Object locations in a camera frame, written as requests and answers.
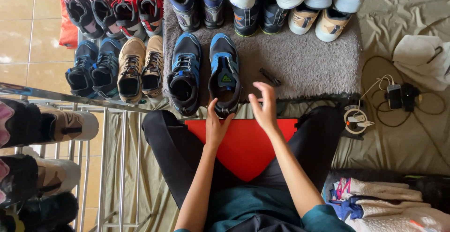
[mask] tiled floor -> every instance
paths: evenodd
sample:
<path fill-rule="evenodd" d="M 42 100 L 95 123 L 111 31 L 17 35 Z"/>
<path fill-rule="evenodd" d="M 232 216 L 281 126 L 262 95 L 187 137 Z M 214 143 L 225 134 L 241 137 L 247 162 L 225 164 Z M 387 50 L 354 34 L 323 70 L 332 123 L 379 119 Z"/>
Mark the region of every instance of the tiled floor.
<path fill-rule="evenodd" d="M 65 71 L 73 66 L 74 50 L 59 45 L 60 0 L 0 0 L 0 81 L 70 94 Z M 100 122 L 102 114 L 96 114 Z M 100 134 L 91 141 L 88 194 L 84 231 L 94 225 L 98 207 L 101 154 Z M 48 145 L 47 157 L 54 157 L 55 145 Z M 68 143 L 61 143 L 66 159 Z M 83 157 L 82 182 L 86 157 Z"/>

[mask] fuzzy mat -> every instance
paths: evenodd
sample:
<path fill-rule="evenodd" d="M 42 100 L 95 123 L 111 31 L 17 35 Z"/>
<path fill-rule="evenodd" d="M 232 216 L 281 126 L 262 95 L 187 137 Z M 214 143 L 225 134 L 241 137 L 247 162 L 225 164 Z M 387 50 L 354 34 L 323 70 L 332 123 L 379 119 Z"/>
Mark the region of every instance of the fuzzy mat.
<path fill-rule="evenodd" d="M 279 99 L 360 91 L 361 40 L 356 16 L 352 17 L 340 37 L 333 42 L 319 40 L 315 36 L 315 25 L 304 35 L 292 33 L 288 26 L 288 17 L 278 34 L 267 35 L 259 28 L 255 35 L 241 37 L 234 32 L 233 10 L 228 0 L 226 3 L 228 6 L 225 9 L 226 18 L 222 28 L 206 29 L 202 24 L 201 28 L 194 32 L 203 51 L 200 67 L 200 105 L 207 105 L 209 101 L 209 46 L 217 33 L 227 34 L 237 47 L 239 79 L 243 87 L 241 102 L 246 102 L 250 93 L 261 96 L 253 87 L 253 82 L 270 83 L 259 72 L 260 68 L 265 68 L 281 80 L 282 85 L 276 89 Z M 175 43 L 183 33 L 169 0 L 164 0 L 164 22 L 164 76 L 167 76 L 171 71 Z M 163 94 L 172 104 L 166 78 L 163 81 Z"/>

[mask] tan sneaker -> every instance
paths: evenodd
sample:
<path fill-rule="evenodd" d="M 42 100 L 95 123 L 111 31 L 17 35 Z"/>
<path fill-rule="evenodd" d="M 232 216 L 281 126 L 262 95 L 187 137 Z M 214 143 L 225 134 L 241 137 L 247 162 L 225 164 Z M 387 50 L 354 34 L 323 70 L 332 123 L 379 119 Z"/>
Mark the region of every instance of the tan sneaker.
<path fill-rule="evenodd" d="M 119 54 L 119 78 L 117 88 L 125 103 L 137 103 L 142 97 L 141 72 L 145 57 L 145 45 L 139 38 L 129 39 Z"/>
<path fill-rule="evenodd" d="M 142 68 L 142 92 L 151 102 L 158 102 L 162 99 L 161 84 L 163 69 L 162 37 L 153 35 L 147 43 L 145 67 Z"/>
<path fill-rule="evenodd" d="M 319 10 L 313 10 L 304 3 L 292 9 L 289 15 L 289 28 L 294 34 L 306 34 L 319 15 Z"/>
<path fill-rule="evenodd" d="M 322 15 L 315 26 L 315 35 L 321 41 L 334 41 L 342 33 L 351 17 L 352 14 L 344 14 L 331 6 L 322 11 Z"/>
<path fill-rule="evenodd" d="M 98 120 L 89 112 L 61 111 L 38 105 L 42 114 L 41 136 L 36 144 L 88 141 L 98 133 Z"/>

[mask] metal shoe rack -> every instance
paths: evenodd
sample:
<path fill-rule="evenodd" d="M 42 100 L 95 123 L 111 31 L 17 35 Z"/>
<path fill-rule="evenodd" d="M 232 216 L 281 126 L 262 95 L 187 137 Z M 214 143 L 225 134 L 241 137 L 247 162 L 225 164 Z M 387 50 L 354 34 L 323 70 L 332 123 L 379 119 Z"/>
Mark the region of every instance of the metal shoe rack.
<path fill-rule="evenodd" d="M 136 165 L 136 219 L 134 223 L 124 223 L 124 196 L 125 196 L 125 149 L 126 142 L 129 140 L 127 138 L 127 125 L 128 125 L 128 112 L 138 113 L 138 124 L 142 120 L 142 113 L 148 113 L 149 110 L 132 107 L 127 105 L 114 104 L 107 101 L 99 101 L 94 99 L 76 97 L 71 95 L 66 95 L 58 92 L 45 91 L 35 88 L 30 88 L 26 86 L 19 86 L 9 83 L 0 82 L 0 96 L 5 95 L 19 95 L 21 99 L 28 99 L 28 97 L 37 97 L 40 99 L 29 99 L 31 103 L 35 104 L 47 104 L 51 105 L 59 110 L 72 110 L 72 111 L 88 111 L 88 112 L 103 112 L 103 140 L 102 140 L 102 156 L 101 156 L 101 169 L 100 169 L 100 187 L 99 187 L 99 199 L 98 199 L 98 214 L 97 214 L 97 225 L 95 225 L 89 232 L 103 231 L 104 228 L 119 228 L 122 232 L 124 228 L 134 228 L 137 232 L 142 229 L 143 225 L 149 220 L 151 213 L 148 214 L 145 219 L 139 222 L 139 170 L 140 170 L 140 156 L 141 156 L 141 131 L 138 131 L 138 161 Z M 108 128 L 109 128 L 109 114 L 110 113 L 121 113 L 122 114 L 122 142 L 120 149 L 120 190 L 119 190 L 119 210 L 113 211 L 111 213 L 105 213 L 105 194 L 106 194 L 106 159 L 107 159 L 107 140 L 108 140 Z M 75 141 L 69 142 L 68 157 L 70 160 L 78 163 L 81 167 L 82 165 L 82 152 L 83 152 L 83 142 L 79 142 L 78 145 L 78 158 L 75 158 Z M 54 158 L 59 158 L 59 147 L 60 144 L 56 144 Z M 21 153 L 22 148 L 16 147 L 16 153 Z M 39 155 L 45 157 L 45 145 L 40 146 Z M 80 199 L 80 194 L 83 196 L 81 206 L 81 214 L 74 220 L 73 226 L 75 231 L 83 232 L 84 230 L 84 218 L 86 211 L 86 195 L 87 195 L 87 183 L 88 183 L 88 173 L 89 173 L 89 162 L 90 162 L 90 142 L 86 142 L 86 169 L 85 176 L 81 180 L 84 180 L 84 190 L 80 193 L 80 182 L 76 186 L 75 196 Z M 109 220 L 118 215 L 118 223 L 109 223 Z"/>

